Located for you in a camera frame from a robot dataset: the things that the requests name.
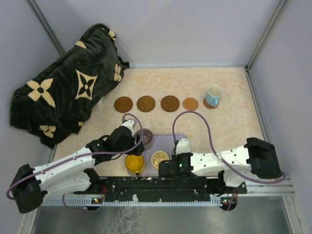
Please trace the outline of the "transparent purple cup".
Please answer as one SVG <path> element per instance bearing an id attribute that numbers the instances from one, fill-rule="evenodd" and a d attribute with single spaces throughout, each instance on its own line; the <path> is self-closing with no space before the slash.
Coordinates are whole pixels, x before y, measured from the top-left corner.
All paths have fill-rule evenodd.
<path id="1" fill-rule="evenodd" d="M 137 130 L 137 132 L 135 133 L 135 138 L 137 142 L 141 140 L 139 146 L 143 148 L 144 146 L 152 142 L 153 133 L 149 129 L 143 128 L 143 130 Z"/>

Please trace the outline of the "dark brown grooved coaster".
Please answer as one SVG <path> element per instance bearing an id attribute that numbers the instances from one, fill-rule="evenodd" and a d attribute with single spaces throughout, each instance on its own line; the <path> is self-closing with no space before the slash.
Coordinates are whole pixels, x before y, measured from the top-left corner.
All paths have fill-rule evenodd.
<path id="1" fill-rule="evenodd" d="M 114 108 L 119 113 L 126 113 L 133 107 L 133 101 L 129 97 L 119 97 L 114 102 Z"/>

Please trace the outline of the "light brown small coaster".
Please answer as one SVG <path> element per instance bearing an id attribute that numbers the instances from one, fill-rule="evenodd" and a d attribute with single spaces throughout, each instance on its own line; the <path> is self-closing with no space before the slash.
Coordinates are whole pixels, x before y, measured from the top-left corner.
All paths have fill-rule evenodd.
<path id="1" fill-rule="evenodd" d="M 183 101 L 183 107 L 187 111 L 195 111 L 199 107 L 198 101 L 193 97 L 188 97 Z"/>
<path id="2" fill-rule="evenodd" d="M 218 107 L 218 105 L 217 105 L 217 106 L 211 106 L 211 105 L 209 105 L 209 104 L 206 102 L 206 98 L 203 99 L 203 105 L 204 105 L 206 108 L 208 108 L 208 109 L 215 109 L 215 108 Z"/>

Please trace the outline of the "cream and blue mug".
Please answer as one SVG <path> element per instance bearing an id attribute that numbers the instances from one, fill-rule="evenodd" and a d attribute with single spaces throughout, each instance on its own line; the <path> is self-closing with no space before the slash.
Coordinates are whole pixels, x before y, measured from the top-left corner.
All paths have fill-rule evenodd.
<path id="1" fill-rule="evenodd" d="M 216 84 L 210 85 L 206 93 L 206 103 L 212 107 L 217 107 L 223 95 L 223 89 Z"/>

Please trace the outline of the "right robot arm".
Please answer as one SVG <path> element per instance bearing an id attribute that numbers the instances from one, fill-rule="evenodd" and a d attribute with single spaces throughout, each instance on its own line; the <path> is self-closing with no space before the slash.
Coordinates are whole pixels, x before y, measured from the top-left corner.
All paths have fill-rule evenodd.
<path id="1" fill-rule="evenodd" d="M 188 138 L 175 141 L 170 160 L 159 164 L 160 178 L 191 180 L 218 173 L 221 186 L 236 188 L 245 181 L 272 185 L 283 182 L 275 147 L 263 140 L 248 138 L 243 146 L 217 153 L 191 151 Z"/>

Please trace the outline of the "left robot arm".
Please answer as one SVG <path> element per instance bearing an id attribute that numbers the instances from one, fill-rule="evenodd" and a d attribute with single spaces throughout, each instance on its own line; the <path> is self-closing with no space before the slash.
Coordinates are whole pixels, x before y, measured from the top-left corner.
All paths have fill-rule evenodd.
<path id="1" fill-rule="evenodd" d="M 69 193 L 94 194 L 101 179 L 94 166 L 111 161 L 116 155 L 143 153 L 140 137 L 128 127 L 119 126 L 110 135 L 93 140 L 77 152 L 42 166 L 21 166 L 10 191 L 21 214 L 38 208 L 44 201 Z"/>

